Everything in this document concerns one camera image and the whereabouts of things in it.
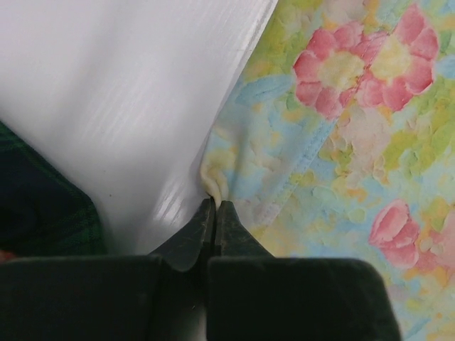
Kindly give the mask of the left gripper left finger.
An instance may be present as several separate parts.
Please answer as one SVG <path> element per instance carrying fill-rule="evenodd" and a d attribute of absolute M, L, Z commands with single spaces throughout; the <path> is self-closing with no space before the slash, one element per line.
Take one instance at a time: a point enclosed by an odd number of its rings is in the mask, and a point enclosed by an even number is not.
<path fill-rule="evenodd" d="M 23 257 L 1 265 L 2 340 L 204 340 L 215 204 L 142 256 Z"/>

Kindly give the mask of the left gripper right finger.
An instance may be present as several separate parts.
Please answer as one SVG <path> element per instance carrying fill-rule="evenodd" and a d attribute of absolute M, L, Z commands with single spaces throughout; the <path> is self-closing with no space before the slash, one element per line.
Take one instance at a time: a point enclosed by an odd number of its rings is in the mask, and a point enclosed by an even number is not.
<path fill-rule="evenodd" d="M 216 214 L 208 262 L 209 340 L 400 340 L 376 269 L 359 259 L 275 258 L 234 205 Z"/>

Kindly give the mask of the green plaid skirt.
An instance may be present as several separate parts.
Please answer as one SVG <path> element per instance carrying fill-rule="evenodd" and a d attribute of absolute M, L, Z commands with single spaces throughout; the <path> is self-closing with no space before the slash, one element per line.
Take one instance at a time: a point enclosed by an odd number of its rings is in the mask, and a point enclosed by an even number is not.
<path fill-rule="evenodd" d="M 15 256 L 106 254 L 94 203 L 1 125 L 1 251 Z"/>

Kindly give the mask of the pastel floral skirt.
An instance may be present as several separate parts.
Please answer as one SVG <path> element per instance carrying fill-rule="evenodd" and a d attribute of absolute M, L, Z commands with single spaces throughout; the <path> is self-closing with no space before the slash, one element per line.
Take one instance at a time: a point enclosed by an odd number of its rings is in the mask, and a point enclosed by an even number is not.
<path fill-rule="evenodd" d="M 454 2 L 279 1 L 200 166 L 276 256 L 383 276 L 406 340 L 454 339 Z"/>

